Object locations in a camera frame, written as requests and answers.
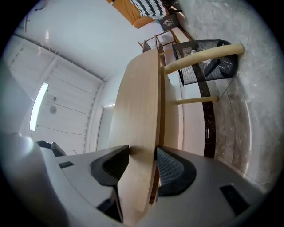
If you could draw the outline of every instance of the black and white fabric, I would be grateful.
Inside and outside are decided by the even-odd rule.
[[[166,16],[166,10],[160,0],[130,0],[140,11],[141,16],[149,16],[155,20]]]

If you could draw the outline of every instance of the floor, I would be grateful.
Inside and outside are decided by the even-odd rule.
[[[178,0],[182,27],[195,39],[242,43],[235,78],[208,82],[216,120],[215,158],[261,191],[283,166],[283,53],[257,12],[241,0]]]

